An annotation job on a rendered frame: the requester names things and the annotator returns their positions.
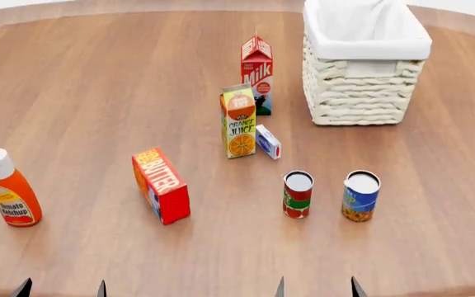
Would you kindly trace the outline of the orange juice carton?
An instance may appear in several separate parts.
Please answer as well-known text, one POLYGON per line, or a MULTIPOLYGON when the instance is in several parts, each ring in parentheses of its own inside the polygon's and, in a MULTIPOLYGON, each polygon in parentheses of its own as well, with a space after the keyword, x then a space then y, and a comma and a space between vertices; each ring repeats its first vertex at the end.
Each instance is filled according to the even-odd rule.
POLYGON ((256 152, 256 103, 250 83, 223 88, 219 96, 221 135, 227 158, 256 152))

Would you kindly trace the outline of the white woven basket with liner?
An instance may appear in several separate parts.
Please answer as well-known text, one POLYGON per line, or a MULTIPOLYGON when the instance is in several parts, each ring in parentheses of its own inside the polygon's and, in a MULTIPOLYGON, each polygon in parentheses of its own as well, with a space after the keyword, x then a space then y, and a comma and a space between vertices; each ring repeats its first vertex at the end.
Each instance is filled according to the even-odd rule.
POLYGON ((305 0, 303 92, 316 125, 401 123, 432 39, 401 0, 305 0))

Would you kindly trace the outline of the blue corn can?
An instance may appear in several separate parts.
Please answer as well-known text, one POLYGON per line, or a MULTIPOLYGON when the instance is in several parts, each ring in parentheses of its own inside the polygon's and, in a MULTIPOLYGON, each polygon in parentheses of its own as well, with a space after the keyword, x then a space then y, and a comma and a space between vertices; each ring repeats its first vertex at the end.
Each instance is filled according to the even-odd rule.
POLYGON ((372 172, 355 170, 344 180, 344 194, 341 212, 354 222, 372 219, 379 196, 381 181, 372 172))

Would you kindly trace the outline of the tomato ketchup bottle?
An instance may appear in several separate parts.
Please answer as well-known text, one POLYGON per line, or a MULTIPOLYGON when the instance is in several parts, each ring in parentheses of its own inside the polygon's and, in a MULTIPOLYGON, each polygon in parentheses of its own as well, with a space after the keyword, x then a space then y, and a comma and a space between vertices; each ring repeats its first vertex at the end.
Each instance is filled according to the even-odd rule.
POLYGON ((31 227, 43 217, 31 185, 3 148, 0 148, 0 213, 12 227, 31 227))

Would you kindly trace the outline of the red tomato can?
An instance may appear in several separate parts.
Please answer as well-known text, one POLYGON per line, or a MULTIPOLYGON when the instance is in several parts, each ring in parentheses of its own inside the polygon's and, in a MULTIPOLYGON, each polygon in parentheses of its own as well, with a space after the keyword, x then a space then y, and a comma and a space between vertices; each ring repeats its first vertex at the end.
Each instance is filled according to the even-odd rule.
POLYGON ((284 177, 284 214, 292 219, 308 217, 314 180, 303 170, 292 170, 284 177))

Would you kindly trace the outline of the red butter box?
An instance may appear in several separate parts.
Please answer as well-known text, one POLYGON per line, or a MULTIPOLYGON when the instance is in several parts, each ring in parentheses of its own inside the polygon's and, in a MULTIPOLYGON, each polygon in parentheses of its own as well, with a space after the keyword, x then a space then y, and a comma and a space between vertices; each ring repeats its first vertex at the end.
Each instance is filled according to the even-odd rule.
POLYGON ((161 148, 133 155, 132 164, 139 189, 162 224, 190 216, 187 184, 161 148))

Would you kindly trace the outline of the small white blue box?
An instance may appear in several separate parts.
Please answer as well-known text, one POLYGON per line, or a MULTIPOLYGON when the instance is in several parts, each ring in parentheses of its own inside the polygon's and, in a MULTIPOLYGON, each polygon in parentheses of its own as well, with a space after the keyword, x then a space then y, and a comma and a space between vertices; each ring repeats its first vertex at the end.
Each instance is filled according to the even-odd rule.
POLYGON ((281 142, 264 126, 256 126, 256 143, 273 160, 281 157, 281 142))

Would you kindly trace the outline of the red milk carton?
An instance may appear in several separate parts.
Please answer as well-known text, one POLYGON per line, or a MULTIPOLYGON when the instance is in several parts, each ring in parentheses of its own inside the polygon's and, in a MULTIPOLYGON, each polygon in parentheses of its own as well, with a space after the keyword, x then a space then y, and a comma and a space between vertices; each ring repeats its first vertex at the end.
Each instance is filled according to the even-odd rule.
POLYGON ((241 46, 241 83, 250 83, 256 114, 271 116, 273 56, 270 44, 258 34, 241 46))

